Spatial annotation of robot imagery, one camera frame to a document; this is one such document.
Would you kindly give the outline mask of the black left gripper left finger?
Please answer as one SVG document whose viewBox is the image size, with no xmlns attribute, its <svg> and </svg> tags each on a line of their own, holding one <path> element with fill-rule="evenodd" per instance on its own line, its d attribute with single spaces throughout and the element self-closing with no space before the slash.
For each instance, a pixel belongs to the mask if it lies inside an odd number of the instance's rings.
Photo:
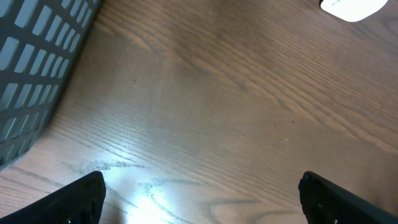
<svg viewBox="0 0 398 224">
<path fill-rule="evenodd" d="M 52 194 L 1 218 L 1 224 L 98 224 L 106 187 L 100 171 L 58 189 Z"/>
</svg>

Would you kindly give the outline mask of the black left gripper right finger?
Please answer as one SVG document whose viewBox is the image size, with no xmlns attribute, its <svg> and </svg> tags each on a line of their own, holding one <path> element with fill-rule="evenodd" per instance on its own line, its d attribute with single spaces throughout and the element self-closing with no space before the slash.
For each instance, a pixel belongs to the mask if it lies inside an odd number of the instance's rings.
<svg viewBox="0 0 398 224">
<path fill-rule="evenodd" d="M 299 185 L 300 203 L 309 224 L 396 224 L 397 217 L 322 176 L 306 171 Z"/>
</svg>

